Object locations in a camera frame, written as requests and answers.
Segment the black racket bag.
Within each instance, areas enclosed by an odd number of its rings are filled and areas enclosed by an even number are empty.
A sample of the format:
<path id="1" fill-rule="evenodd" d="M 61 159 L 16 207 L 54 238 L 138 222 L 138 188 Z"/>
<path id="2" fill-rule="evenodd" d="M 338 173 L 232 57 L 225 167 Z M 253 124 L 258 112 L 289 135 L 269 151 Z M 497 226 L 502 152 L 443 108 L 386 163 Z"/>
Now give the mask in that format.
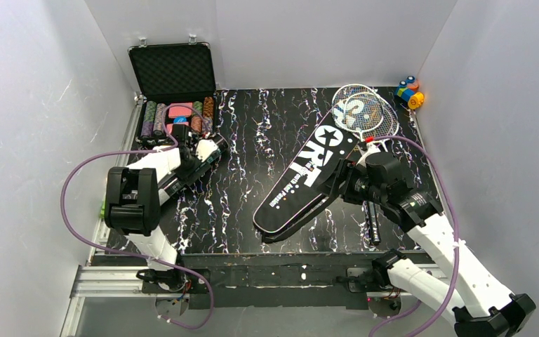
<path id="1" fill-rule="evenodd" d="M 348 159 L 358 138 L 336 126 L 327 112 L 253 214 L 253 225 L 265 244 L 288 239 L 333 203 L 320 184 Z"/>

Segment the black shuttlecock tube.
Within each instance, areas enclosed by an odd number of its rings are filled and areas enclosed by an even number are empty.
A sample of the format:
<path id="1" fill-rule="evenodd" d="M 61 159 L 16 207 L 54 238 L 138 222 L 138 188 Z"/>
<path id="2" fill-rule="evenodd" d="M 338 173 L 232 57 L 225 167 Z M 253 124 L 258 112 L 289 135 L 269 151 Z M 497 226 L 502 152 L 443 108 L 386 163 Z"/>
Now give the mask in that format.
<path id="1" fill-rule="evenodd" d="M 194 149 L 196 152 L 197 143 L 200 140 L 214 140 L 219 146 L 221 154 L 228 148 L 227 141 L 218 133 L 209 133 L 207 138 L 198 139 Z M 158 178 L 159 203 L 163 205 L 175 194 L 182 192 L 186 187 L 193 185 L 198 179 L 209 171 L 212 165 L 219 160 L 218 157 L 212 164 L 201 162 L 195 168 L 180 168 L 179 149 L 175 148 L 169 151 L 169 168 L 164 171 L 162 177 Z"/>

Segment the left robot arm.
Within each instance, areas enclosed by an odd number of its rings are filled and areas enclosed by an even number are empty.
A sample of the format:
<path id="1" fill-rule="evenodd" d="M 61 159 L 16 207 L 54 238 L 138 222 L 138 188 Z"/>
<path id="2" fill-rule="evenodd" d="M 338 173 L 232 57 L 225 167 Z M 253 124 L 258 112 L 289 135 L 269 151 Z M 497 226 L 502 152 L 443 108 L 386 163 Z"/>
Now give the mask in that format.
<path id="1" fill-rule="evenodd" d="M 138 271 L 138 279 L 171 292 L 186 287 L 180 254 L 159 227 L 161 207 L 200 179 L 220 151 L 212 134 L 194 133 L 190 127 L 178 125 L 171 131 L 169 144 L 153 147 L 133 164 L 109 170 L 104 221 L 147 261 L 147 268 Z"/>

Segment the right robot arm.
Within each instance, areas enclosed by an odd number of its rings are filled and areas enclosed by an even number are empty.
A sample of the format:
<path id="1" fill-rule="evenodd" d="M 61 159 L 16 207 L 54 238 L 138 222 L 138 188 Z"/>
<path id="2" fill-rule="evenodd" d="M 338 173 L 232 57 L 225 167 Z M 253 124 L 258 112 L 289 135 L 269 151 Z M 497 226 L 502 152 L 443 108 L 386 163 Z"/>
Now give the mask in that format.
<path id="1" fill-rule="evenodd" d="M 411 293 L 450 322 L 457 336 L 519 333 L 536 309 L 531 297 L 509 290 L 455 239 L 456 230 L 441 203 L 409 182 L 405 167 L 393 155 L 378 152 L 364 161 L 358 167 L 353 161 L 340 160 L 321 191 L 350 204 L 377 204 L 448 278 L 441 281 L 392 249 L 373 260 L 373 280 Z"/>

